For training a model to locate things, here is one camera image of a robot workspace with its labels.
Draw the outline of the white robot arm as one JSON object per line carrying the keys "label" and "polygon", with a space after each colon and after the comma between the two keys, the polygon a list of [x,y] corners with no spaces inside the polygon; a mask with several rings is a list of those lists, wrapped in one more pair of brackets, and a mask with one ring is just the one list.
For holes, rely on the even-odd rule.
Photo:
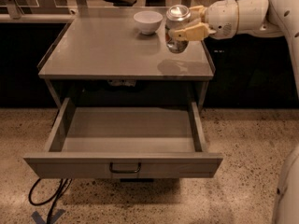
{"label": "white robot arm", "polygon": [[[222,0],[191,7],[191,18],[169,31],[177,41],[227,39],[248,34],[286,38],[299,93],[299,0]],[[299,224],[299,146],[285,159],[275,198],[272,224]]]}

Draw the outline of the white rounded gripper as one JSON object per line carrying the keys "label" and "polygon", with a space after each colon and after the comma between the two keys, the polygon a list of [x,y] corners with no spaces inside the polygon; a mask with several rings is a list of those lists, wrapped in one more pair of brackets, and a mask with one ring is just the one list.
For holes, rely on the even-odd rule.
{"label": "white rounded gripper", "polygon": [[199,5],[190,7],[191,19],[205,20],[180,29],[170,29],[169,36],[177,41],[201,41],[208,36],[228,39],[236,35],[238,26],[238,4],[235,0],[217,1],[208,8]]}

